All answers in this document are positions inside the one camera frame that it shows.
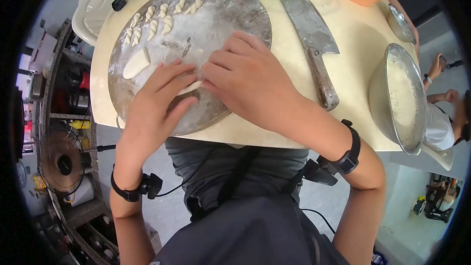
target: cleaver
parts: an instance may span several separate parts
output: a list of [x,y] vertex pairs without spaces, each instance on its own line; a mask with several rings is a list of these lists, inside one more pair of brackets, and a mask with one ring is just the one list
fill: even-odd
[[337,44],[321,14],[309,0],[281,0],[281,3],[304,46],[321,106],[326,111],[333,110],[339,104],[339,97],[330,81],[322,55],[340,54]]

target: knife handle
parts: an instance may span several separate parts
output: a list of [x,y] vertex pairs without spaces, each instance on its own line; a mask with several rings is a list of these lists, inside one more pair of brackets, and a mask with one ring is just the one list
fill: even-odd
[[322,51],[307,47],[305,52],[319,93],[321,106],[326,111],[331,111],[339,104],[339,97],[330,81],[324,60],[322,60]]

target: dough piece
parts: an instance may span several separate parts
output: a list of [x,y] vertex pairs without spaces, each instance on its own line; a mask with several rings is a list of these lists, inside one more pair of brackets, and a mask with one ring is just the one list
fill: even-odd
[[145,22],[150,21],[150,18],[154,15],[155,11],[156,7],[152,5],[147,9],[147,12],[145,13]]
[[160,6],[160,14],[159,14],[159,18],[165,18],[165,13],[167,12],[167,8],[169,7],[169,5],[167,3],[164,3]]
[[196,0],[195,3],[193,3],[186,11],[185,11],[185,15],[191,13],[191,14],[196,14],[196,11],[198,10],[198,8],[201,7],[201,5],[203,4],[203,1],[202,0]]
[[132,29],[131,29],[131,28],[127,28],[127,29],[126,29],[126,38],[124,39],[124,43],[125,43],[125,44],[131,43],[131,36],[132,36]]
[[147,38],[148,41],[149,41],[150,39],[152,39],[152,37],[154,37],[154,35],[156,34],[158,24],[159,24],[159,22],[156,21],[156,20],[152,20],[152,21],[150,22],[149,38]]
[[175,5],[175,10],[173,11],[173,13],[181,13],[181,9],[185,6],[185,0],[180,0],[179,3],[177,3],[177,5]]
[[166,16],[164,19],[163,19],[163,22],[165,23],[165,26],[163,27],[163,30],[162,30],[162,35],[165,35],[167,34],[168,32],[170,32],[170,30],[172,30],[172,27],[173,27],[173,20],[172,20],[172,17],[171,16]]
[[141,38],[142,29],[136,28],[134,29],[134,39],[132,41],[132,45],[137,45],[139,43],[139,39]]
[[200,88],[202,83],[203,83],[203,81],[196,81],[196,82],[190,84],[187,88],[184,88],[184,89],[180,90],[180,92],[177,94],[177,96]]
[[147,50],[144,47],[131,57],[129,62],[124,67],[122,76],[124,79],[131,79],[139,74],[148,65],[150,65],[150,60],[149,56],[147,55]]
[[137,13],[137,14],[134,15],[134,17],[132,18],[132,21],[131,21],[131,28],[134,28],[136,26],[136,24],[138,23],[140,18],[141,18],[140,13]]

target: flour in bowl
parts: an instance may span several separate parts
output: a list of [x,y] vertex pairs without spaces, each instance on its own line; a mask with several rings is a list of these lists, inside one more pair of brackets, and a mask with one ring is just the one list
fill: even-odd
[[404,66],[398,57],[388,58],[388,87],[392,116],[400,140],[409,144],[415,126],[416,95]]

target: wrist strap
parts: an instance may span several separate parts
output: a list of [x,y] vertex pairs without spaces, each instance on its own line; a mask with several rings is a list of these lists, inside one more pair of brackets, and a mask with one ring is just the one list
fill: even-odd
[[423,74],[423,76],[425,77],[425,79],[427,79],[427,81],[428,81],[430,84],[432,84],[432,79],[430,79],[429,74],[425,73],[425,74]]
[[111,172],[111,186],[116,191],[116,193],[119,194],[121,197],[123,197],[126,201],[137,202],[140,199],[140,194],[141,194],[139,192],[139,188],[133,191],[121,190],[115,183],[115,179],[113,178],[113,173],[114,171]]
[[347,150],[345,154],[338,161],[329,161],[323,156],[317,158],[317,162],[321,168],[328,168],[328,164],[334,166],[340,173],[349,174],[353,171],[358,165],[358,155],[360,154],[361,140],[358,132],[353,129],[352,122],[348,120],[342,120],[342,123],[347,126],[352,133],[352,147],[350,150]]

